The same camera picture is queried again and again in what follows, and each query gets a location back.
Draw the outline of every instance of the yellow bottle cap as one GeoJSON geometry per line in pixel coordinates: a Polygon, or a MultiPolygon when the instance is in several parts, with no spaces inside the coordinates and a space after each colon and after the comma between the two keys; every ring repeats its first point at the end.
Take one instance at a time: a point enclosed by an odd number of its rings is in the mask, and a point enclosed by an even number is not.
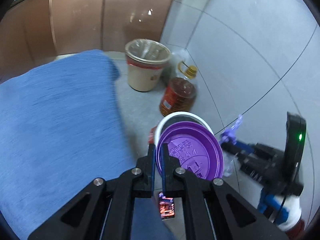
{"type": "Polygon", "coordinates": [[[188,79],[193,79],[196,77],[197,72],[198,72],[198,68],[196,66],[191,65],[187,68],[184,74],[188,79]]]}

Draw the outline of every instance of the cooking oil bottle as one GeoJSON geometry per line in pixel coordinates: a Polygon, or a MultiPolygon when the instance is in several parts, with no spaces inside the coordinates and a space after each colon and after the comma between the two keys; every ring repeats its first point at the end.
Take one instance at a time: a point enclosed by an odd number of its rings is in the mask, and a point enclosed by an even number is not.
{"type": "Polygon", "coordinates": [[[197,94],[196,66],[187,66],[184,62],[178,64],[178,71],[169,80],[167,89],[160,103],[160,112],[163,116],[178,111],[190,111],[197,94]]]}

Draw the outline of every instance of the purple plastic bag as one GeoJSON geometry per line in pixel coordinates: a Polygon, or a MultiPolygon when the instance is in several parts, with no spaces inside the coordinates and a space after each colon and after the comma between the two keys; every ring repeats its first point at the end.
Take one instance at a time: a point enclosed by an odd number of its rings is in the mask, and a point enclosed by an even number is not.
{"type": "MultiPolygon", "coordinates": [[[[231,126],[231,128],[227,128],[221,135],[220,135],[220,141],[219,144],[223,142],[232,142],[233,144],[236,144],[236,130],[238,130],[240,124],[242,123],[242,115],[240,114],[238,119],[236,120],[236,123],[231,126]]],[[[223,154],[223,176],[229,177],[233,173],[233,157],[222,152],[223,154]]]]}

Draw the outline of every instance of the trash can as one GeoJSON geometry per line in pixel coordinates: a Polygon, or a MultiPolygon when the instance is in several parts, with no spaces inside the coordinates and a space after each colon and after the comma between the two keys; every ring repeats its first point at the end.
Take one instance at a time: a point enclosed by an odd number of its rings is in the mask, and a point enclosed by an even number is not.
{"type": "Polygon", "coordinates": [[[168,65],[170,50],[159,42],[136,39],[125,46],[128,64],[128,84],[135,90],[153,89],[168,65]]]}

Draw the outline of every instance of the purple cup lid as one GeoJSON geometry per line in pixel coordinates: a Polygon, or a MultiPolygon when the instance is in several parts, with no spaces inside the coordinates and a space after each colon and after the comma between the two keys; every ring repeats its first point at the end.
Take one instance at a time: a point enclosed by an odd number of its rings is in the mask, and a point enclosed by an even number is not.
{"type": "Polygon", "coordinates": [[[161,135],[156,149],[156,164],[161,174],[160,147],[168,144],[169,155],[179,158],[181,167],[207,180],[221,178],[223,155],[212,133],[195,122],[177,122],[161,135]]]}

